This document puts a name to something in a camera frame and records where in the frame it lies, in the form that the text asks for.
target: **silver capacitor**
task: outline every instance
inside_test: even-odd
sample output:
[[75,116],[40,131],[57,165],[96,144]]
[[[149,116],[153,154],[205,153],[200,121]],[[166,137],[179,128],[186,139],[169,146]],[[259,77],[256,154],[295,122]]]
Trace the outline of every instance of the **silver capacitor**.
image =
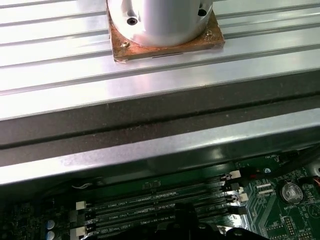
[[45,228],[51,230],[55,227],[56,223],[54,220],[48,220],[45,224]]
[[48,231],[45,235],[45,240],[54,240],[56,234],[53,231]]

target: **mounting hole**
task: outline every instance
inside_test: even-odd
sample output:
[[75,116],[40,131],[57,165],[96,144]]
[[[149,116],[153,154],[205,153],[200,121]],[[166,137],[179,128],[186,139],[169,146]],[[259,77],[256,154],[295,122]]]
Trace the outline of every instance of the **mounting hole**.
[[204,17],[204,16],[206,16],[206,15],[207,15],[207,11],[206,11],[206,10],[204,10],[204,9],[199,9],[199,11],[198,11],[198,16]]
[[126,21],[129,25],[133,26],[136,25],[138,20],[135,19],[134,17],[130,17],[127,21]]

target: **black cable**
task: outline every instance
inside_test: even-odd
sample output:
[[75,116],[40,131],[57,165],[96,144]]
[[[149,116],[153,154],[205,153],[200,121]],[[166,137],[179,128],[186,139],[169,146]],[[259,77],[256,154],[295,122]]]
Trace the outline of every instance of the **black cable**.
[[320,159],[320,144],[317,144],[305,151],[302,151],[299,156],[294,158],[291,161],[286,162],[284,165],[280,166],[278,169],[270,173],[259,173],[256,175],[255,179],[273,179],[288,173],[291,173],[294,170],[302,168],[316,160]]

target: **black plastic part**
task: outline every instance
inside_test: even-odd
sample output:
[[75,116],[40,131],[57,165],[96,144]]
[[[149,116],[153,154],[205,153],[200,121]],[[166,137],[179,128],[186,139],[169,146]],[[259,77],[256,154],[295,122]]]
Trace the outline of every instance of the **black plastic part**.
[[228,207],[228,212],[235,215],[245,215],[248,213],[245,206],[230,206]]
[[251,231],[248,231],[244,228],[234,227],[226,232],[227,240],[268,240],[263,236],[255,234]]
[[240,189],[240,185],[238,182],[229,182],[229,181],[226,181],[225,182],[225,185],[223,185],[221,187],[222,191],[224,192],[228,192],[228,191],[237,191]]

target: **ridged metal surface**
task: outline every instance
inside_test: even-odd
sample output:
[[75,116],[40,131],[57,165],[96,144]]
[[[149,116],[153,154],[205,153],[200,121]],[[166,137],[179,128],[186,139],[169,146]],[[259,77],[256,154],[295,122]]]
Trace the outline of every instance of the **ridged metal surface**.
[[105,0],[0,2],[0,120],[320,68],[320,0],[224,0],[223,50],[113,61]]

